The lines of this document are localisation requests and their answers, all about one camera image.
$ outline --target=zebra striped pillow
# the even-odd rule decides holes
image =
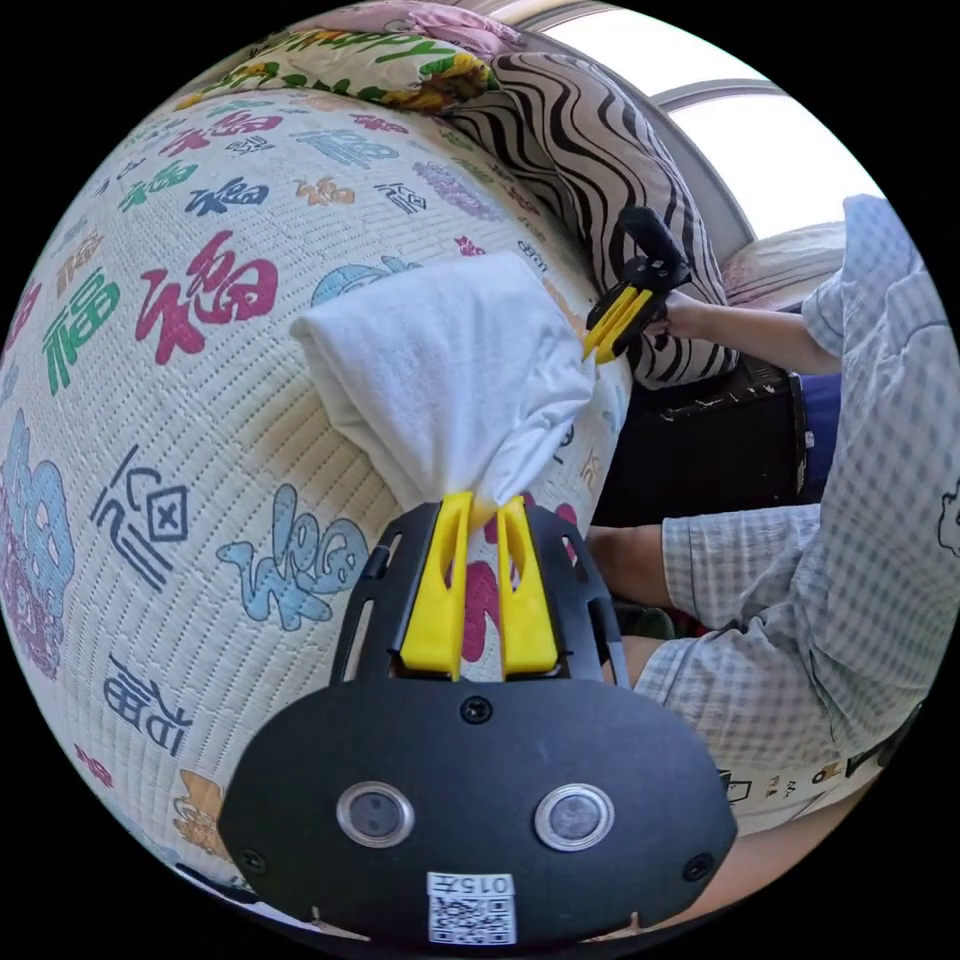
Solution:
[[[684,292],[726,303],[697,211],[666,147],[630,98],[592,64],[552,53],[497,57],[502,89],[444,114],[507,167],[579,238],[602,289],[617,282],[633,241],[617,226],[626,206],[655,210],[690,263]],[[738,355],[712,343],[644,337],[630,356],[648,389],[693,383],[731,370]]]

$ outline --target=floral pillow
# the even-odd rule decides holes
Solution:
[[[490,67],[452,43],[420,34],[307,30],[284,36],[177,104],[240,91],[303,87],[385,107],[437,113],[499,87]]]

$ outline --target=mattress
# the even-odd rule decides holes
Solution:
[[[482,148],[443,120],[274,89],[155,111],[41,255],[0,369],[3,611],[67,756],[168,865],[242,886],[223,791],[264,722],[328,682],[348,592],[398,513],[331,430],[292,321],[500,250],[583,327],[582,251]],[[630,384],[625,361],[603,368],[527,492],[581,531]],[[470,556],[471,679],[499,675],[491,541]]]

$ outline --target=hand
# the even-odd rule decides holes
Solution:
[[[710,339],[707,330],[709,304],[694,300],[679,290],[673,290],[667,297],[666,309],[666,317],[651,323],[644,331],[648,336],[657,337],[668,333],[671,337],[682,337],[685,340]]]

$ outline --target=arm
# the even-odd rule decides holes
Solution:
[[[840,360],[807,331],[802,317],[741,307],[706,306],[703,339],[801,374],[839,373]]]
[[[791,313],[700,303],[674,291],[667,319],[652,324],[647,333],[707,340],[795,373],[840,371],[840,360],[810,335],[803,317]]]

